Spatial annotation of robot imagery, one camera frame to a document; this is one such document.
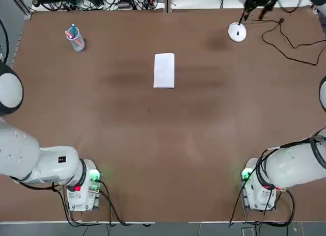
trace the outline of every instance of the table surface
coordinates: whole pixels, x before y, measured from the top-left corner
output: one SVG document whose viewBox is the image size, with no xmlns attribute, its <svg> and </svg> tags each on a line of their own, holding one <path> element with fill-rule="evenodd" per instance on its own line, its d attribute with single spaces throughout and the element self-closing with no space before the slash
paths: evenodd
<svg viewBox="0 0 326 236">
<path fill-rule="evenodd" d="M 24 103 L 6 120 L 42 147 L 73 146 L 93 160 L 125 221 L 228 221 L 249 158 L 326 124 L 318 102 L 326 55 L 316 67 L 286 60 L 261 39 L 272 22 L 249 21 L 246 40 L 232 42 L 227 28 L 241 12 L 36 12 L 14 63 Z M 268 17 L 285 18 L 282 28 L 294 44 L 324 39 L 308 8 L 290 15 L 275 9 Z M 72 23 L 84 51 L 65 39 Z M 293 50 L 278 29 L 266 38 L 308 61 L 324 47 Z M 157 53 L 175 53 L 175 89 L 153 89 Z M 65 220 L 57 194 L 5 176 L 0 183 L 1 221 Z M 295 220 L 326 220 L 325 186 L 320 180 L 291 188 Z M 75 218 L 107 221 L 104 199 L 100 207 Z M 284 196 L 265 220 L 286 220 L 289 207 Z M 239 204 L 235 220 L 243 219 Z"/>
</svg>

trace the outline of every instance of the pencil cup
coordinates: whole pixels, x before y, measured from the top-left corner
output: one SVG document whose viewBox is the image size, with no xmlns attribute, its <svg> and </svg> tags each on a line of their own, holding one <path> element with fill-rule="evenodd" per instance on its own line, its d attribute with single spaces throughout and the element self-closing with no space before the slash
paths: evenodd
<svg viewBox="0 0 326 236">
<path fill-rule="evenodd" d="M 75 37 L 73 36 L 72 27 L 70 27 L 69 30 L 67 31 L 68 33 L 66 34 L 66 36 L 67 39 L 70 41 L 71 45 L 73 46 L 73 49 L 75 49 L 76 51 L 81 51 L 84 49 L 85 43 L 82 38 L 82 35 L 79 32 L 79 29 L 77 27 L 75 27 L 75 29 L 76 29 Z"/>
</svg>

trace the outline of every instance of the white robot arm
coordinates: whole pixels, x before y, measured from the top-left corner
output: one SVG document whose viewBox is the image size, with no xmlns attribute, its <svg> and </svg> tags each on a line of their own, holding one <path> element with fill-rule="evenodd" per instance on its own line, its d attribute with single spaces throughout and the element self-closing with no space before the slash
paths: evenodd
<svg viewBox="0 0 326 236">
<path fill-rule="evenodd" d="M 319 86 L 319 100 L 326 111 L 326 77 Z M 277 189 L 326 177 L 326 128 L 309 138 L 269 150 L 271 154 L 265 160 L 252 158 L 242 171 L 242 184 L 247 181 L 243 190 L 245 208 L 273 209 Z"/>
<path fill-rule="evenodd" d="M 0 61 L 0 116 L 19 109 L 23 86 Z M 73 147 L 40 148 L 37 140 L 0 118 L 0 174 L 24 184 L 56 182 L 67 188 L 71 211 L 98 209 L 100 173 L 91 160 L 79 159 Z"/>
</svg>

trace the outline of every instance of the wire bundle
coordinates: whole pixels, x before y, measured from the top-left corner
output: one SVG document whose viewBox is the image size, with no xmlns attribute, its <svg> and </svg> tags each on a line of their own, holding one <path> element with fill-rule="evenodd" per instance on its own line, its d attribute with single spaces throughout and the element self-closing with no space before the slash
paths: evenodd
<svg viewBox="0 0 326 236">
<path fill-rule="evenodd" d="M 98 225 L 102 225 L 102 223 L 80 223 L 80 222 L 77 222 L 74 220 L 72 214 L 70 213 L 70 210 L 69 210 L 69 207 L 66 203 L 66 196 L 65 196 L 65 192 L 63 193 L 63 195 L 61 194 L 60 190 L 62 190 L 65 186 L 62 186 L 59 190 L 57 190 L 56 188 L 59 186 L 59 185 L 54 185 L 54 183 L 52 183 L 52 186 L 51 187 L 33 187 L 33 186 L 30 186 L 30 185 L 27 185 L 23 182 L 20 182 L 19 180 L 17 180 L 15 177 L 11 177 L 12 179 L 16 180 L 17 182 L 19 182 L 21 185 L 23 185 L 24 187 L 28 188 L 28 189 L 32 189 L 32 190 L 38 190 L 38 191 L 41 191 L 41 190 L 50 190 L 50 191 L 53 191 L 55 193 L 57 193 L 61 199 L 61 203 L 63 205 L 63 208 L 64 208 L 64 212 L 65 212 L 65 217 L 66 217 L 66 220 L 67 222 L 69 223 L 70 226 L 72 227 L 80 227 L 80 226 L 86 226 L 86 230 L 84 232 L 84 234 L 86 233 L 86 231 L 88 230 L 88 227 L 89 226 L 98 226 Z M 112 212 L 114 214 L 114 217 L 118 220 L 118 222 L 122 225 L 122 226 L 130 226 L 132 224 L 130 223 L 125 223 L 124 221 L 122 221 L 120 219 L 120 217 L 118 216 L 118 213 L 114 207 L 114 205 L 112 204 L 111 200 L 110 200 L 110 195 L 109 195 L 109 192 L 108 192 L 108 188 L 106 186 L 106 184 L 103 182 L 103 181 L 99 181 L 101 182 L 101 184 L 103 184 L 103 186 L 105 187 L 105 192 L 103 191 L 100 191 L 100 195 L 102 195 L 104 198 L 106 198 L 106 200 L 108 201 L 109 205 L 110 205 L 110 217 L 109 217 L 109 224 L 105 224 L 107 230 L 108 230 L 108 227 L 114 227 L 115 224 L 112 223 L 111 221 L 111 209 L 112 209 Z M 145 227 L 149 227 L 150 224 L 143 224 L 143 226 Z"/>
<path fill-rule="evenodd" d="M 119 0 L 113 0 L 111 3 L 108 2 L 107 0 L 103 0 L 103 4 L 101 6 L 96 6 L 94 4 L 92 4 L 89 0 L 82 0 L 83 6 L 78 6 L 76 1 L 66 1 L 66 2 L 60 2 L 60 4 L 54 4 L 54 3 L 50 3 L 49 7 L 47 7 L 45 4 L 41 4 L 46 10 L 48 11 L 59 11 L 59 10 L 80 10 L 80 11 L 97 11 L 97 10 L 105 10 L 105 11 L 109 11 L 109 10 L 117 10 L 116 5 L 118 4 Z M 145 10 L 145 0 L 127 0 L 129 2 L 129 4 L 132 6 L 133 9 L 143 9 Z M 150 9 L 155 9 L 157 7 L 158 2 L 156 2 L 154 8 L 150 8 Z"/>
</svg>

